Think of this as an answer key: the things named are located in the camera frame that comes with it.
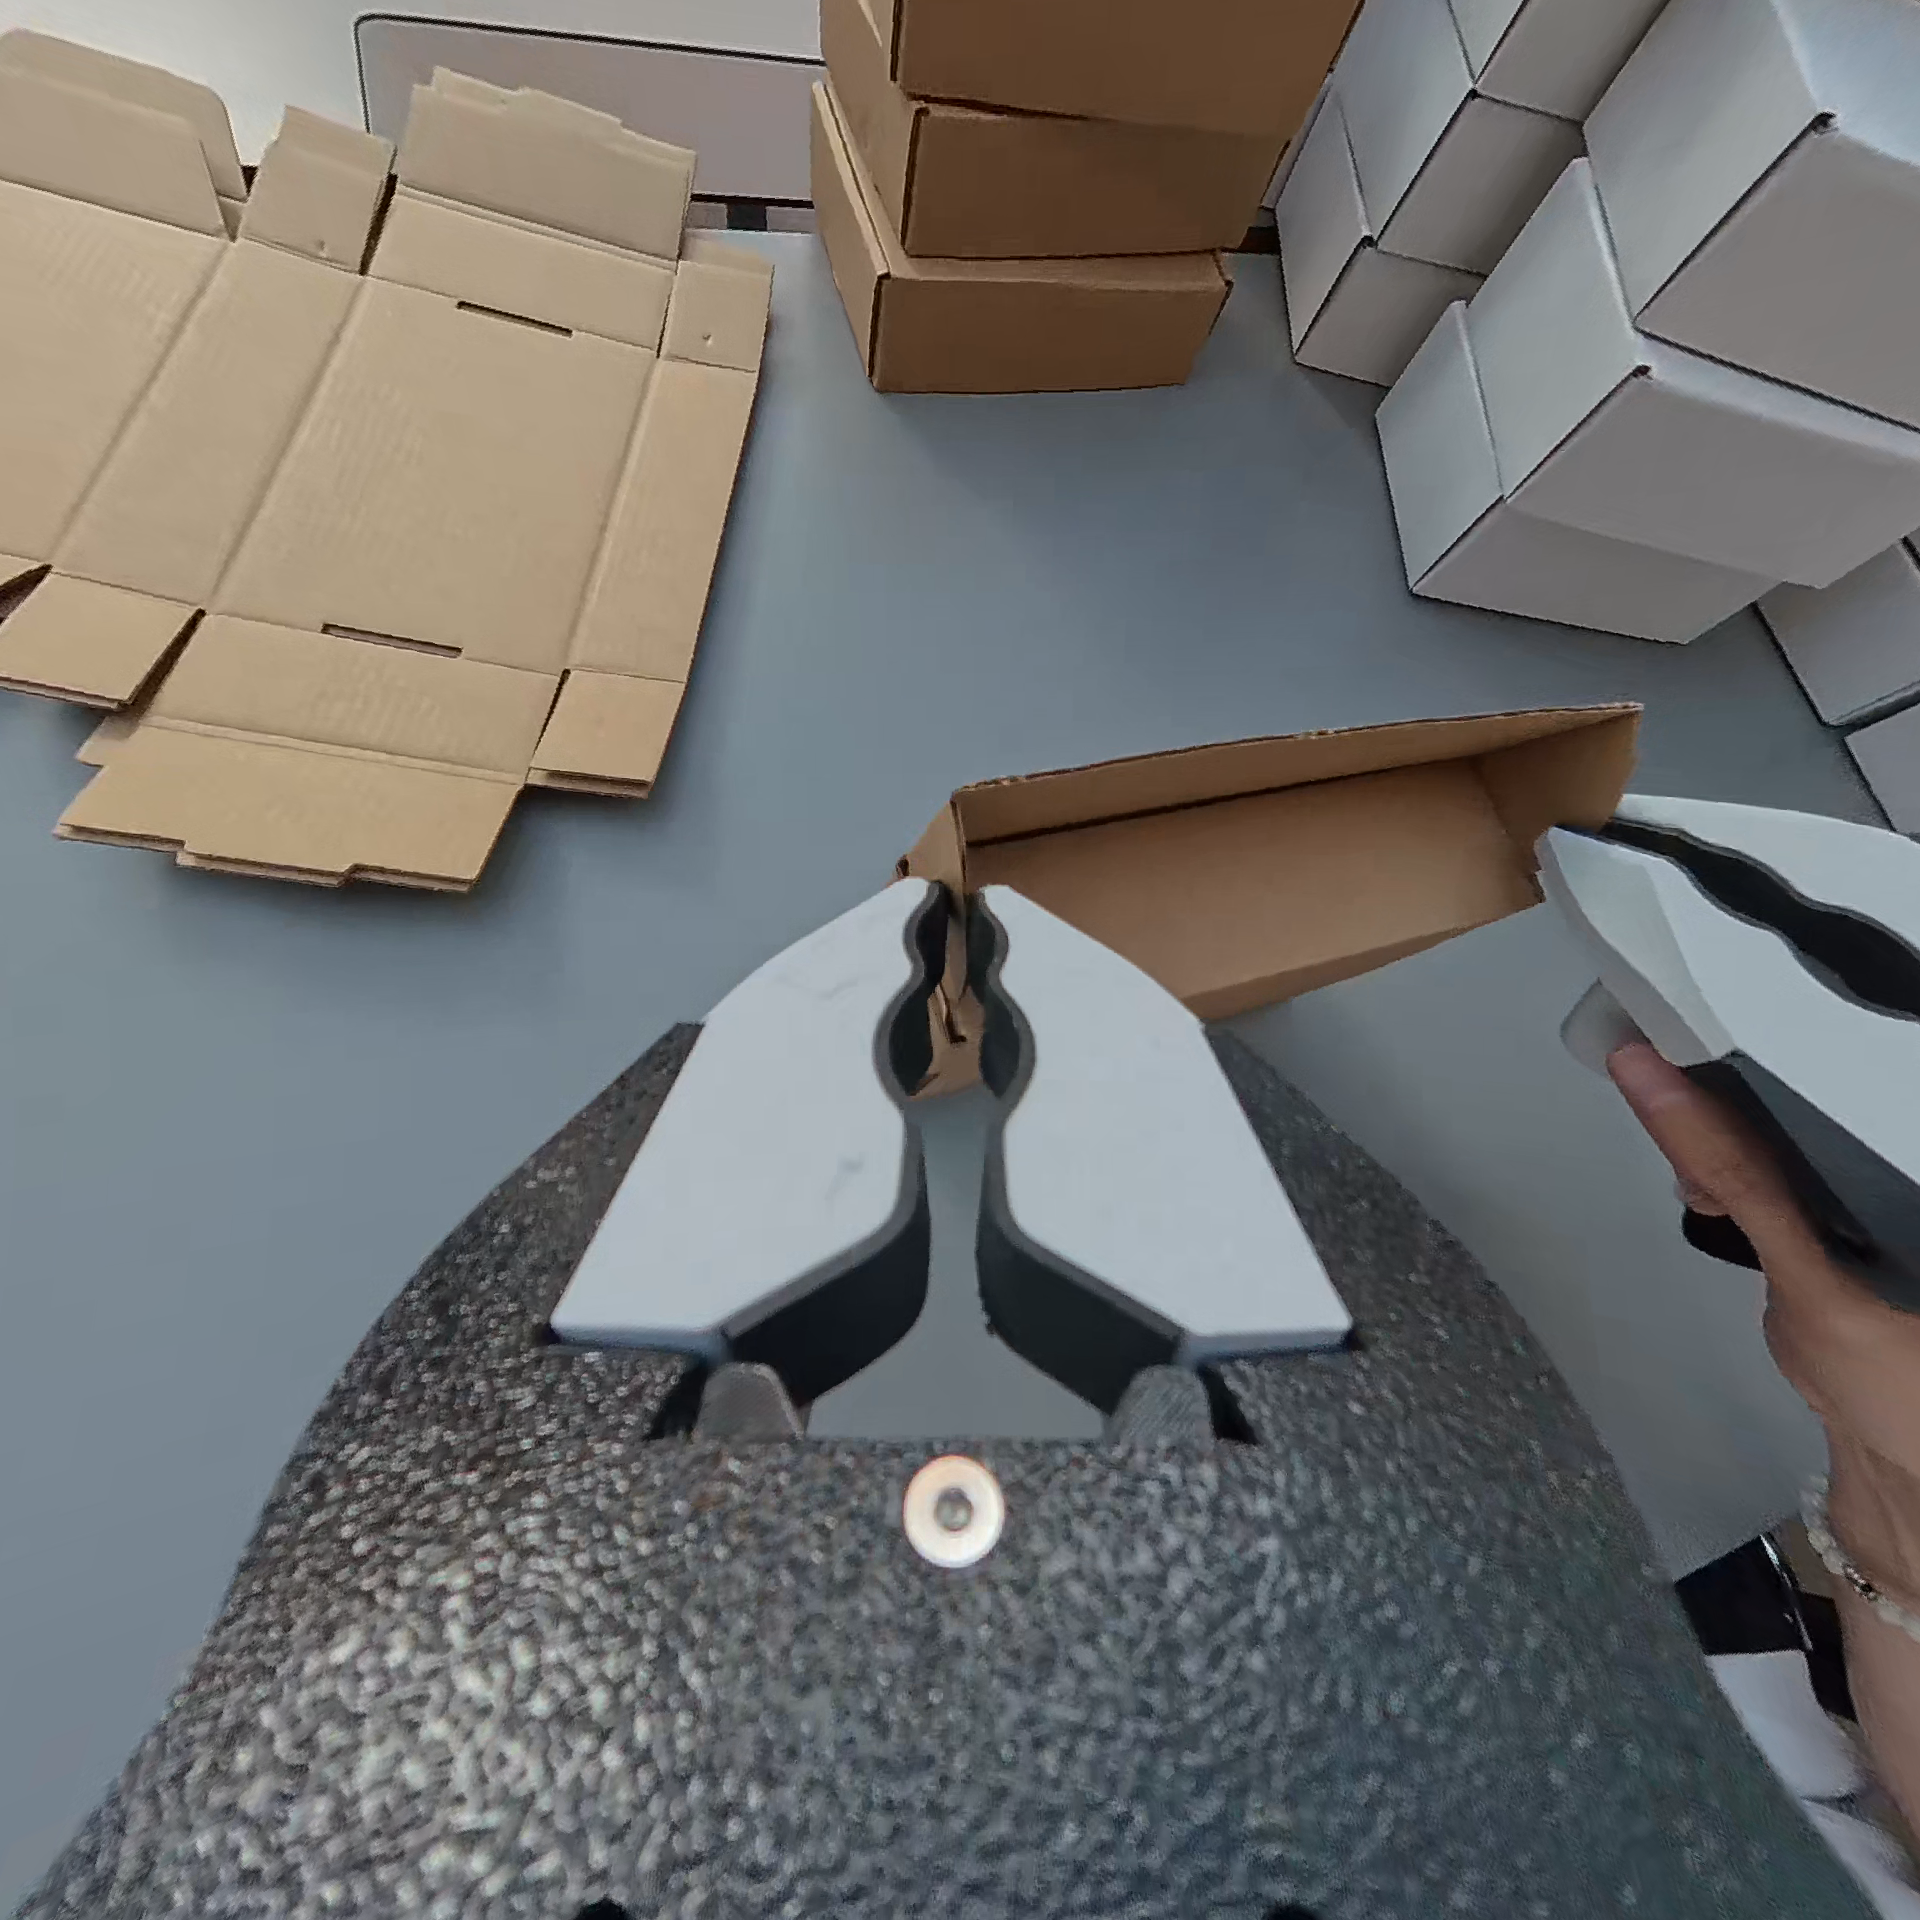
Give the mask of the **brown cardboard box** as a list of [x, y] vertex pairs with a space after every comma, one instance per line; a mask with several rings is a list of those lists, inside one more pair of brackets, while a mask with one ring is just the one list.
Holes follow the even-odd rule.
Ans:
[[835, 291], [878, 394], [1113, 394], [1185, 385], [1230, 299], [1217, 255], [915, 258], [829, 82], [809, 92], [809, 183]]
[[1177, 256], [1241, 239], [1283, 138], [1143, 128], [904, 95], [878, 4], [819, 4], [831, 86], [902, 251]]
[[1640, 704], [1248, 737], [963, 784], [896, 864], [1008, 884], [1201, 1019], [1537, 905], [1549, 828], [1613, 819]]
[[886, 76], [925, 100], [1287, 138], [1357, 3], [880, 3]]

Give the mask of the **white panel with dark rim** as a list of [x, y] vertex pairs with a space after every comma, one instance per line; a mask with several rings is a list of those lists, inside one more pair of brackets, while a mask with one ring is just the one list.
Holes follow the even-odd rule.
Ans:
[[587, 33], [449, 8], [376, 8], [352, 24], [369, 132], [400, 145], [413, 90], [445, 70], [495, 90], [536, 90], [694, 153], [687, 227], [805, 234], [809, 95], [819, 57], [694, 47], [648, 33]]

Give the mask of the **person's right hand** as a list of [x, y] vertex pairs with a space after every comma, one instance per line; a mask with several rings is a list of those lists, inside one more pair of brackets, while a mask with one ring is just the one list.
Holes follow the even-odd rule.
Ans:
[[1604, 1070], [1693, 1211], [1729, 1218], [1758, 1255], [1767, 1346], [1828, 1436], [1838, 1536], [1862, 1561], [1889, 1552], [1896, 1530], [1915, 1531], [1915, 1315], [1830, 1260], [1764, 1144], [1653, 1044], [1613, 1049]]

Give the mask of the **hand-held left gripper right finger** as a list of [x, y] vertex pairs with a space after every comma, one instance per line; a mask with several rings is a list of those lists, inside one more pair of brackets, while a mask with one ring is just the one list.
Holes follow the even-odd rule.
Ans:
[[975, 1220], [992, 1332], [1037, 1370], [1339, 1348], [1353, 1316], [1205, 1024], [1009, 884], [971, 898]]

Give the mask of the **flat unfolded cardboard sheet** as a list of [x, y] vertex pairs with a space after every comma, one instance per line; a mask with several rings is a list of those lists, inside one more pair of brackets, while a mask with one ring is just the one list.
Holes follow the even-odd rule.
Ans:
[[20, 27], [5, 31], [1, 179], [5, 688], [119, 712], [195, 610], [56, 556], [249, 180], [217, 92]]
[[56, 839], [461, 897], [525, 793], [653, 791], [774, 291], [694, 164], [445, 70], [400, 145], [283, 111], [56, 556], [195, 610]]

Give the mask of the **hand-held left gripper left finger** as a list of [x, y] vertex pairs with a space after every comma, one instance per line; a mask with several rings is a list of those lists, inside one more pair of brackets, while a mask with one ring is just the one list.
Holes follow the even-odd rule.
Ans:
[[933, 1060], [933, 882], [893, 881], [704, 1019], [550, 1313], [574, 1348], [886, 1353], [928, 1296], [908, 1100]]

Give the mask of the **closed brown cardboard box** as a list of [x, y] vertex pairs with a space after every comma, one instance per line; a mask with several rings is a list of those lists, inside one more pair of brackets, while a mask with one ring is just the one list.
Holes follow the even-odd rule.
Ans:
[[878, 394], [1113, 394], [1185, 385], [1230, 299], [1217, 255], [915, 258], [829, 82], [809, 92], [809, 183], [835, 291]]
[[902, 251], [1177, 256], [1241, 239], [1283, 138], [1143, 128], [904, 95], [878, 4], [819, 4], [831, 86]]
[[880, 3], [886, 76], [925, 100], [1287, 138], [1357, 3]]

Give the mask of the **stack of white boxes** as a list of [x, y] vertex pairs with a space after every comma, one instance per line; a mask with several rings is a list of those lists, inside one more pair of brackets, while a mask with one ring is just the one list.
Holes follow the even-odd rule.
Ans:
[[1363, 4], [1278, 194], [1382, 388], [1407, 587], [1668, 646], [1758, 609], [1915, 834], [1917, 4]]

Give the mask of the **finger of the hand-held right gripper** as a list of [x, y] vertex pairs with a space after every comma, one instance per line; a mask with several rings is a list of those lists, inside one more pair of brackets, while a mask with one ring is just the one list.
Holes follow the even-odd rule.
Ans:
[[1622, 1023], [1727, 1067], [1830, 1190], [1915, 1187], [1915, 842], [1857, 823], [1604, 823], [1537, 842]]
[[1915, 843], [1735, 802], [1629, 796], [1598, 828], [1598, 1032], [1915, 1035]]

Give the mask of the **person's right forearm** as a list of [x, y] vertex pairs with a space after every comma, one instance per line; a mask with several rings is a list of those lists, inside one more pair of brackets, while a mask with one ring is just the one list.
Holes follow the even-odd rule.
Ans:
[[1830, 1478], [1676, 1585], [1719, 1691], [1873, 1915], [1917, 1915], [1915, 1531], [1862, 1561]]

